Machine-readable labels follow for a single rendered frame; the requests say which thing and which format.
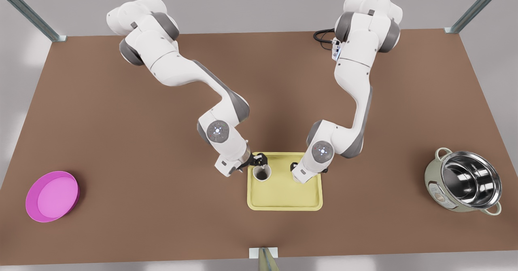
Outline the white IKEA cup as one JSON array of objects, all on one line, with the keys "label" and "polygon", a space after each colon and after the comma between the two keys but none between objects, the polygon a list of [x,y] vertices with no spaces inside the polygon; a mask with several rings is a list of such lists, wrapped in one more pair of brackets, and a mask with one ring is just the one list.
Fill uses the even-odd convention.
[{"label": "white IKEA cup", "polygon": [[257,181],[266,181],[271,177],[272,170],[268,164],[254,166],[252,175]]}]

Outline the yellow rectangular tray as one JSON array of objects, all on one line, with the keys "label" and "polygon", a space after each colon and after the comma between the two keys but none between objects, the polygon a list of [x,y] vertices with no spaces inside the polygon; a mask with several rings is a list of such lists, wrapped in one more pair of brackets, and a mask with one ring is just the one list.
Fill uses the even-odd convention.
[{"label": "yellow rectangular tray", "polygon": [[248,167],[247,204],[256,211],[317,211],[323,205],[322,179],[318,174],[306,183],[293,179],[290,165],[303,157],[301,152],[266,152],[270,174],[266,180],[255,177]]}]

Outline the pink round bowl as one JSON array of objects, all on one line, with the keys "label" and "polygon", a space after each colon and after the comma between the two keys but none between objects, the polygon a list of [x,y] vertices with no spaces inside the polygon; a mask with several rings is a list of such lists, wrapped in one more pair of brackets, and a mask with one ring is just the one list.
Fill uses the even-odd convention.
[{"label": "pink round bowl", "polygon": [[47,223],[68,214],[78,203],[80,187],[65,171],[53,171],[37,179],[28,190],[25,209],[34,221]]}]

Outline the silver frame post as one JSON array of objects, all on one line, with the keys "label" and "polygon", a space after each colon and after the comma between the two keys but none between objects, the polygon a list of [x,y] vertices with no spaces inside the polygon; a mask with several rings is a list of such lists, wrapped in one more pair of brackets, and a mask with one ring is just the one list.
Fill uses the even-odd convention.
[{"label": "silver frame post", "polygon": [[445,27],[446,34],[459,34],[492,0],[476,0],[451,27]]},{"label": "silver frame post", "polygon": [[59,35],[24,0],[7,0],[21,15],[28,19],[42,34],[52,42],[65,42],[66,35]]},{"label": "silver frame post", "polygon": [[258,260],[258,271],[280,271],[276,258],[279,258],[277,247],[249,248],[248,258]]}]

